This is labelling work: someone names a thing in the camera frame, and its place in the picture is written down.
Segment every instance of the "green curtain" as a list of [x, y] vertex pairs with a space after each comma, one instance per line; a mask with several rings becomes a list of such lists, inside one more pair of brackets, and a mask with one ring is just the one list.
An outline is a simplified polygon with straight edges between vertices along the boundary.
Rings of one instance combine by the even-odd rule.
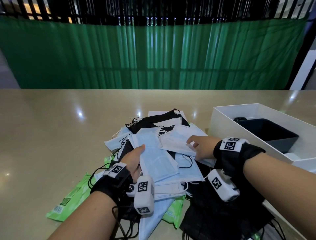
[[21, 88], [282, 89], [306, 20], [98, 26], [0, 18]]

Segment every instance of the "beige table surface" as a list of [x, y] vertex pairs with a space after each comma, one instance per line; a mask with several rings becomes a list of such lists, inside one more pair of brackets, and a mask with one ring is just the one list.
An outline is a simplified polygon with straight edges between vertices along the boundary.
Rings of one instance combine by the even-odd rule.
[[[46, 239], [59, 223], [45, 214], [102, 165], [103, 142], [138, 113], [177, 108], [205, 130], [214, 106], [261, 103], [316, 125], [316, 91], [0, 90], [0, 103], [1, 240]], [[151, 239], [181, 234], [162, 221]]]

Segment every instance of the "hand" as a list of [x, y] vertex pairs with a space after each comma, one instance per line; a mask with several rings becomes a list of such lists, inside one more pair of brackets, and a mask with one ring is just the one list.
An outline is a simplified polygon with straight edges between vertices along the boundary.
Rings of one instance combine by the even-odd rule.
[[210, 136], [191, 136], [186, 141], [187, 144], [194, 142], [193, 147], [196, 151], [196, 160], [201, 159], [214, 159], [213, 151], [216, 144], [221, 141], [218, 137]]
[[142, 171], [139, 165], [139, 156], [143, 151], [145, 151], [144, 144], [127, 153], [121, 160], [121, 162], [126, 163], [126, 168], [131, 172], [134, 183], [137, 182], [139, 174]]

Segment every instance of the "black wrist strap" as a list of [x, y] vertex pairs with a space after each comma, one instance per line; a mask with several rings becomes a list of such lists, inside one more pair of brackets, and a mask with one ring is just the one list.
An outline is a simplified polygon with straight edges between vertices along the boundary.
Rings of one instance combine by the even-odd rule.
[[120, 206], [121, 199], [127, 197], [126, 191], [130, 184], [133, 184], [132, 176], [130, 172], [124, 168], [115, 178], [108, 175], [101, 177], [92, 187], [90, 194], [95, 191], [103, 192], [108, 195], [117, 206]]
[[215, 168], [223, 169], [225, 174], [231, 177], [242, 173], [246, 160], [265, 153], [264, 149], [249, 143], [244, 143], [240, 152], [220, 150], [221, 144], [222, 141], [219, 141], [214, 148], [213, 155], [217, 159]]

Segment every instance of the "white cardboard box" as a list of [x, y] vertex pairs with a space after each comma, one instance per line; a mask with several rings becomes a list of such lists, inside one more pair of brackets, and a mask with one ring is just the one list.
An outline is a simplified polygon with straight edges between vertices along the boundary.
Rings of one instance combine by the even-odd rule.
[[[299, 138], [289, 153], [283, 154], [233, 121], [235, 117], [265, 118], [296, 133]], [[222, 139], [228, 136], [245, 138], [270, 156], [316, 173], [316, 127], [262, 104], [214, 107], [208, 134]]]

